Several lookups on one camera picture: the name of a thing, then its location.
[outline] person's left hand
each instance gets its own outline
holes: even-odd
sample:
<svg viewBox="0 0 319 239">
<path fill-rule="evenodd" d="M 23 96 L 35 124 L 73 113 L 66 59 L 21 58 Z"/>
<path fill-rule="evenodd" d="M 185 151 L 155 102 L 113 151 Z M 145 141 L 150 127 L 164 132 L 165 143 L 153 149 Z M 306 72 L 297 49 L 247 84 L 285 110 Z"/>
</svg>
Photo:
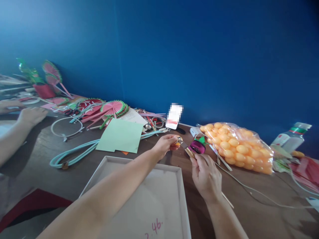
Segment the person's left hand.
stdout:
<svg viewBox="0 0 319 239">
<path fill-rule="evenodd" d="M 174 142 L 177 140 L 178 135 L 175 134 L 167 134 L 162 136 L 155 146 L 152 148 L 153 151 L 159 154 L 160 159 L 162 159 L 165 154 L 172 150 L 178 150 L 179 145 L 174 144 Z"/>
<path fill-rule="evenodd" d="M 20 101 L 0 101 L 0 115 L 8 114 L 15 111 L 21 111 L 26 108 Z"/>
</svg>

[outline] person's right hand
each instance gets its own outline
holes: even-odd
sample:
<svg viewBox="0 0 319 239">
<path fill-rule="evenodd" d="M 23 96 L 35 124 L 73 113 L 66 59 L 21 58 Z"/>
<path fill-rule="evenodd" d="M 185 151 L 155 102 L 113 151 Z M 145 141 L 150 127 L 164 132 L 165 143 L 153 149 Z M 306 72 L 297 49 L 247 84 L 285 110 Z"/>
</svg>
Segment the person's right hand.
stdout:
<svg viewBox="0 0 319 239">
<path fill-rule="evenodd" d="M 18 122 L 34 127 L 46 117 L 47 113 L 48 111 L 41 107 L 26 108 L 21 111 Z"/>
<path fill-rule="evenodd" d="M 218 203 L 222 200 L 222 175 L 212 158 L 206 154 L 194 154 L 190 158 L 193 165 L 194 184 L 204 198 L 206 204 Z"/>
</svg>

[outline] wooden table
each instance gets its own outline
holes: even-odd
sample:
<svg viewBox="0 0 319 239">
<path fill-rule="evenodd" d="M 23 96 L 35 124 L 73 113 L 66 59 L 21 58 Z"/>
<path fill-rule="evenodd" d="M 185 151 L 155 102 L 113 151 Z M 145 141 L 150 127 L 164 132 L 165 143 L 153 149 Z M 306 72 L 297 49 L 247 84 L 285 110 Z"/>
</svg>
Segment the wooden table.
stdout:
<svg viewBox="0 0 319 239">
<path fill-rule="evenodd" d="M 55 169 L 49 166 L 53 157 L 83 143 L 99 139 L 102 134 L 102 131 L 98 129 L 83 131 L 68 139 L 67 142 L 63 142 L 62 137 L 57 137 L 50 131 L 50 125 L 61 117 L 63 116 L 47 117 L 33 129 L 26 140 L 27 143 L 0 168 L 0 173 L 24 180 L 34 187 L 74 201 L 79 197 L 104 156 L 134 159 L 151 149 L 158 140 L 156 136 L 142 140 L 137 154 L 129 153 L 126 156 L 120 151 L 112 153 L 95 150 L 67 170 Z M 0 117 L 0 120 L 12 119 L 17 119 L 17 115 Z M 189 145 L 193 140 L 189 127 L 181 126 L 181 128 L 187 132 L 182 137 Z M 61 121 L 55 127 L 57 133 L 65 134 L 75 132 L 77 129 L 79 124 L 69 124 L 68 120 Z M 209 147 L 206 153 L 212 158 L 216 157 Z M 192 165 L 187 154 L 182 149 L 168 152 L 159 163 L 182 168 L 192 237 L 215 238 L 204 200 L 194 186 Z M 304 199 L 309 194 L 301 190 L 288 174 L 276 173 L 268 176 L 232 168 L 231 174 L 238 180 L 266 194 L 279 204 L 309 206 Z M 275 206 L 260 194 L 256 192 L 251 194 L 251 190 L 243 188 L 223 171 L 221 173 L 223 192 L 234 205 L 234 211 L 249 238 L 315 238 L 319 235 L 319 213 L 316 210 Z"/>
</svg>

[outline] white label tag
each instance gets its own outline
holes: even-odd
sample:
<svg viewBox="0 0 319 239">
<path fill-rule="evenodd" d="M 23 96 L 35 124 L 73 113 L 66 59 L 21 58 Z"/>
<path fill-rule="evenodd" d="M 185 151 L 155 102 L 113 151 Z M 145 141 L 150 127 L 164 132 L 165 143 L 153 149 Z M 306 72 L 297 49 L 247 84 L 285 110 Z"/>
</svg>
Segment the white label tag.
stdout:
<svg viewBox="0 0 319 239">
<path fill-rule="evenodd" d="M 278 135 L 278 137 L 272 142 L 272 144 L 278 145 L 278 146 L 282 146 L 285 142 L 288 141 L 288 139 L 290 139 L 290 136 L 287 134 L 280 134 Z"/>
</svg>

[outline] bottle label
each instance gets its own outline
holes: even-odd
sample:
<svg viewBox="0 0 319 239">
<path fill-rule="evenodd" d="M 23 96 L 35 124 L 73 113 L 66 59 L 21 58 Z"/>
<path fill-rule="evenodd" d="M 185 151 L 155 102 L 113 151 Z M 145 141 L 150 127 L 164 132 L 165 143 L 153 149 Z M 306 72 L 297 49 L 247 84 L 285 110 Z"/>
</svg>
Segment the bottle label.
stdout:
<svg viewBox="0 0 319 239">
<path fill-rule="evenodd" d="M 290 139 L 290 136 L 287 134 L 280 134 L 278 137 L 272 142 L 272 144 L 282 146 L 285 142 Z"/>
<path fill-rule="evenodd" d="M 304 134 L 305 132 L 307 132 L 306 129 L 302 129 L 302 128 L 298 128 L 298 127 L 292 127 L 290 128 L 289 132 L 292 132 L 292 133 L 296 133 L 296 134 Z"/>
</svg>

